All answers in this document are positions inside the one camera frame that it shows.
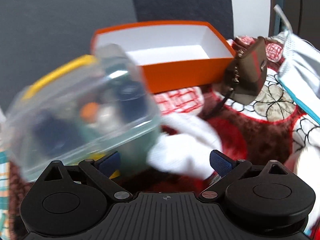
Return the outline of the orange cardboard box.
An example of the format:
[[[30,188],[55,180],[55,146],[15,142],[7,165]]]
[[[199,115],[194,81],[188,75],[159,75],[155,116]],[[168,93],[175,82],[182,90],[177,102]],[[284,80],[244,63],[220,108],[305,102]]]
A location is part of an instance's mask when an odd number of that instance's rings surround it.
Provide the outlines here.
[[[146,21],[98,29],[91,50],[119,45],[141,67],[153,94],[219,83],[235,51],[209,23]]]

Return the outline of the red patterned plush blanket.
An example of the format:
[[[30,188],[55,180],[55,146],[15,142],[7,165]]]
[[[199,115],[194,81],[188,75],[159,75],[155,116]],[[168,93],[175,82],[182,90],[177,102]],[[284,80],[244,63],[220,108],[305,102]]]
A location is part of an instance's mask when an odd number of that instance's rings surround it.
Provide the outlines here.
[[[236,161],[224,177],[205,179],[161,172],[148,165],[137,174],[111,177],[97,160],[76,165],[54,160],[35,181],[10,175],[11,239],[319,239],[319,194],[285,162],[312,131],[301,128],[303,111],[277,79],[283,62],[267,56],[262,90],[249,105],[229,99],[217,115],[200,115],[222,95],[202,85],[200,112],[169,110],[163,93],[152,95],[161,124],[171,113],[194,115],[216,130],[222,152]]]

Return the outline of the light blue white cloth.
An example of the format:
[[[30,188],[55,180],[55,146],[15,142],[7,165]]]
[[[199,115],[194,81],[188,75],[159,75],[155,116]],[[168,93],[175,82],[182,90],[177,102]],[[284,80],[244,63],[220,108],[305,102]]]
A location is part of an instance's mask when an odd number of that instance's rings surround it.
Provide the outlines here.
[[[279,5],[274,11],[285,24],[283,57],[278,80],[294,102],[319,122],[319,50],[293,33]]]

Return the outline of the teal plaid folded cloth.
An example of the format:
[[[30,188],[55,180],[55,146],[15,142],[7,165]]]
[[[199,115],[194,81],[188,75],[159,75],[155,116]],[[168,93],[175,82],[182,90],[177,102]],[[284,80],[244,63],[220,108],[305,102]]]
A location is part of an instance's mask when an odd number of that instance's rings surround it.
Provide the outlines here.
[[[10,239],[9,232],[9,162],[3,150],[0,152],[0,218],[1,239]]]

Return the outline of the brown small handbag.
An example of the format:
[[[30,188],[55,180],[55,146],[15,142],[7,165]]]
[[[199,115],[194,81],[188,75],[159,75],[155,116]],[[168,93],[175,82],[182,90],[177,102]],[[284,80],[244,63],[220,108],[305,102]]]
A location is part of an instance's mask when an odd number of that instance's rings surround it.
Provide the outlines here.
[[[241,47],[234,60],[225,69],[223,80],[217,87],[223,99],[200,117],[207,119],[217,115],[227,100],[244,106],[252,103],[263,88],[267,76],[265,39],[259,36],[247,47]]]

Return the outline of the clear plastic storage box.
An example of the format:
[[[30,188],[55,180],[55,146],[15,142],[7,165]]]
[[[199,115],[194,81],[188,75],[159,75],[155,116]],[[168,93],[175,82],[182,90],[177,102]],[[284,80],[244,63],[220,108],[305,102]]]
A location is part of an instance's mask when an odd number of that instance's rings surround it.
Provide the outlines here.
[[[148,168],[148,152],[160,134],[160,112],[142,72],[117,44],[26,87],[6,117],[3,146],[26,181],[35,181],[51,161],[76,165],[116,151],[120,174],[137,174]]]

